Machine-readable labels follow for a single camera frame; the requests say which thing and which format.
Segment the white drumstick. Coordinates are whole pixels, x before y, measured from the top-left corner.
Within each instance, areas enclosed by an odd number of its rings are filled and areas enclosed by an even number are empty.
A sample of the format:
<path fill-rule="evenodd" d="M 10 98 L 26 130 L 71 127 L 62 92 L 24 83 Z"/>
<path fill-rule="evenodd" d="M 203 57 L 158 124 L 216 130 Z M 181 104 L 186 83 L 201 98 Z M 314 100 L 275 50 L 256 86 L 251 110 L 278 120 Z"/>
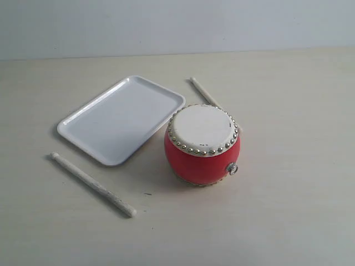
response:
<path fill-rule="evenodd" d="M 190 77 L 189 81 L 209 105 L 214 106 L 229 115 L 229 113 L 210 95 L 210 93 L 196 80 L 196 78 Z"/>
<path fill-rule="evenodd" d="M 89 176 L 87 173 L 85 173 L 80 168 L 76 167 L 74 164 L 69 162 L 67 159 L 65 159 L 63 156 L 61 156 L 59 153 L 51 152 L 49 157 L 53 161 L 55 161 L 58 165 L 62 166 L 65 170 L 69 171 L 72 175 L 74 175 L 76 178 L 78 178 L 85 185 L 90 187 L 93 191 L 95 191 L 101 197 L 103 197 L 108 202 L 113 204 L 116 208 L 118 208 L 120 211 L 122 211 L 125 215 L 127 215 L 130 218 L 133 218 L 136 216 L 137 211 L 133 206 L 124 202 L 120 197 L 113 194 L 107 188 L 102 186 L 97 180 L 95 180 L 93 177 Z"/>

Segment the small red drum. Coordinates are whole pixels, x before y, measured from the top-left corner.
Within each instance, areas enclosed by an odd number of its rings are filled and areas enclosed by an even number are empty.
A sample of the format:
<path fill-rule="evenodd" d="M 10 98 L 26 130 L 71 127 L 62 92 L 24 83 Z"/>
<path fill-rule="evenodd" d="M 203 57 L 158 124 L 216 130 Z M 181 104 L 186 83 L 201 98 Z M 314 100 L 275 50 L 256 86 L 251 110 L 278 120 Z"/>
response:
<path fill-rule="evenodd" d="M 164 150 L 178 178 L 194 186 L 214 185 L 238 170 L 240 127 L 220 107 L 189 105 L 170 118 Z"/>

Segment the white rectangular plastic tray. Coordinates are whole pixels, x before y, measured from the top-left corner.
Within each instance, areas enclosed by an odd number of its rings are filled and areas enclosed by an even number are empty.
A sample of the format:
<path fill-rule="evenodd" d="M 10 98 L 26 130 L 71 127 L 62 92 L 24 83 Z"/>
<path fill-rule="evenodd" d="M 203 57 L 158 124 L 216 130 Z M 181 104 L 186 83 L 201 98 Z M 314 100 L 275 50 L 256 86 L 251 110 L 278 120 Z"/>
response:
<path fill-rule="evenodd" d="M 117 166 L 185 103 L 181 94 L 131 75 L 64 118 L 57 132 L 102 165 Z"/>

